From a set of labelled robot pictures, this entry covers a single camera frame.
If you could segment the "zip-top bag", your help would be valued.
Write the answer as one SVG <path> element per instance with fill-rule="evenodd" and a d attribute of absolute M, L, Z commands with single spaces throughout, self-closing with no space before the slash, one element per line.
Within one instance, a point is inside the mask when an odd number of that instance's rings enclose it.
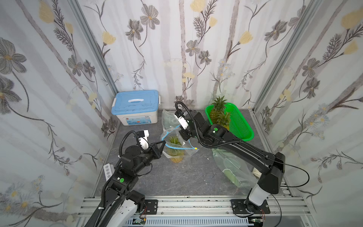
<path fill-rule="evenodd" d="M 253 166 L 223 149 L 213 148 L 213 158 L 224 175 L 238 188 L 252 188 L 257 183 Z"/>
<path fill-rule="evenodd" d="M 180 126 L 179 121 L 175 118 L 174 111 L 162 111 L 162 126 L 163 130 L 171 132 Z"/>
<path fill-rule="evenodd" d="M 179 125 L 176 128 L 164 129 L 161 140 L 166 142 L 163 154 L 172 163 L 181 163 L 199 151 L 190 140 L 185 141 L 182 138 L 179 134 Z"/>

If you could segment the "pineapple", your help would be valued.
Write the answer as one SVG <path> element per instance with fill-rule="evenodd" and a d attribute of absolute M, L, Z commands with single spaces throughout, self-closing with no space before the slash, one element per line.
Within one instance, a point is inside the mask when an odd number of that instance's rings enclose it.
<path fill-rule="evenodd" d="M 223 126 L 227 130 L 230 130 L 230 122 L 231 122 L 231 113 L 229 112 L 221 113 L 218 116 L 217 124 Z"/>
<path fill-rule="evenodd" d="M 177 136 L 169 137 L 169 142 L 172 144 L 171 146 L 176 146 L 177 149 L 169 148 L 167 154 L 171 156 L 170 160 L 173 163 L 180 163 L 184 158 L 184 150 L 180 149 L 182 144 L 180 143 Z"/>
<path fill-rule="evenodd" d="M 213 108 L 210 112 L 210 118 L 212 123 L 216 124 L 217 120 L 219 118 L 219 116 L 221 114 L 224 114 L 224 109 L 225 109 L 225 105 L 226 105 L 226 99 L 224 96 L 218 96 L 213 100 Z"/>

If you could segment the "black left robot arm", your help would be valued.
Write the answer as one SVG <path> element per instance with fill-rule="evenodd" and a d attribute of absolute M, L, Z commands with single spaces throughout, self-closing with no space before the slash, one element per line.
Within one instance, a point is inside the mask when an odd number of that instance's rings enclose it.
<path fill-rule="evenodd" d="M 137 213 L 147 210 L 145 195 L 133 190 L 145 167 L 162 156 L 166 141 L 149 143 L 146 131 L 130 131 L 119 146 L 119 161 L 101 191 L 101 201 L 86 227 L 123 227 Z"/>

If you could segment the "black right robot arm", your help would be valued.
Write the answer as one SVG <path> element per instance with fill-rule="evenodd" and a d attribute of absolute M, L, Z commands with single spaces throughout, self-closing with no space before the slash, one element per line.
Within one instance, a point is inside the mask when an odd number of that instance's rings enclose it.
<path fill-rule="evenodd" d="M 263 151 L 240 140 L 227 128 L 219 124 L 211 125 L 200 112 L 189 110 L 181 101 L 175 103 L 175 108 L 175 118 L 180 123 L 179 133 L 184 140 L 196 138 L 205 148 L 222 148 L 261 173 L 257 184 L 248 194 L 247 205 L 261 207 L 269 195 L 278 194 L 285 173 L 283 154 Z"/>

